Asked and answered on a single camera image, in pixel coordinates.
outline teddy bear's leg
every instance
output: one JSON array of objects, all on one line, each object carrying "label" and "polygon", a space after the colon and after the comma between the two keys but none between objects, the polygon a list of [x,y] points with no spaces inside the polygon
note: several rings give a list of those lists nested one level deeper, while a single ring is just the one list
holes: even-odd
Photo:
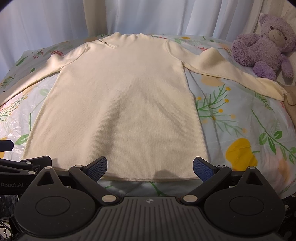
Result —
[{"label": "teddy bear's leg", "polygon": [[268,78],[270,80],[276,80],[276,74],[274,70],[264,61],[258,61],[253,67],[253,72],[260,78]]},{"label": "teddy bear's leg", "polygon": [[256,63],[256,55],[240,39],[233,41],[232,54],[234,59],[243,66],[251,67]]}]

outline long-sleeve garment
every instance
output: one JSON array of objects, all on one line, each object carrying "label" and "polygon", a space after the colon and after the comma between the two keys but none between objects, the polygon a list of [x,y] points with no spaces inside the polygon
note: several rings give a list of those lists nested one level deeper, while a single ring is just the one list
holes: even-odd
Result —
[{"label": "long-sleeve garment", "polygon": [[1,95],[0,102],[60,71],[23,159],[48,155],[54,167],[68,169],[105,156],[105,179],[194,179],[193,159],[207,160],[210,150],[184,67],[278,100],[285,94],[275,82],[240,71],[214,48],[197,56],[165,39],[115,33],[64,57],[51,56],[45,67]]}]

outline silver screw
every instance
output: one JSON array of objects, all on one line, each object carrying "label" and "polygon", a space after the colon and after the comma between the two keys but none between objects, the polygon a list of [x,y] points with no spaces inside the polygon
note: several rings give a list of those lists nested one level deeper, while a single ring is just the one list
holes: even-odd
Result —
[{"label": "silver screw", "polygon": [[116,197],[114,195],[105,195],[102,197],[103,202],[114,202]]},{"label": "silver screw", "polygon": [[184,200],[185,202],[196,202],[196,201],[198,200],[198,198],[197,198],[197,196],[195,196],[195,195],[185,195],[185,196],[183,197],[183,200]]}]

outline purple teddy bear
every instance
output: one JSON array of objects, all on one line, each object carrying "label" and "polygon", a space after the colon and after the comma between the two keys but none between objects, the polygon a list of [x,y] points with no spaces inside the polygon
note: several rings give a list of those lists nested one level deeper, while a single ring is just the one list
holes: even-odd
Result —
[{"label": "purple teddy bear", "polygon": [[243,66],[254,66],[258,77],[276,80],[281,67],[283,77],[293,79],[292,65],[287,56],[296,50],[296,35],[282,18],[263,14],[259,18],[261,34],[240,34],[232,43],[234,59]]}]

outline bed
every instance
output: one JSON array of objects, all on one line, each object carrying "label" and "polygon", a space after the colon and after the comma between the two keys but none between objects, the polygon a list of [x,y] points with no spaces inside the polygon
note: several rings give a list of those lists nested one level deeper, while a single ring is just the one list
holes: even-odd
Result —
[{"label": "bed", "polygon": [[[42,67],[52,54],[63,56],[85,42],[106,36],[102,34],[25,51],[0,82],[0,94]],[[151,36],[175,41],[195,54],[214,47],[238,69],[255,75],[251,68],[243,67],[233,59],[229,42],[204,36]],[[209,154],[207,161],[239,171],[256,166],[281,198],[295,193],[296,135],[283,103],[231,80],[187,69],[185,74],[202,124]],[[0,139],[10,139],[14,143],[13,150],[0,153],[0,158],[21,160],[30,130],[57,76],[43,79],[0,107]],[[119,197],[182,196],[201,183],[200,179],[161,183],[99,180],[100,185]]]}]

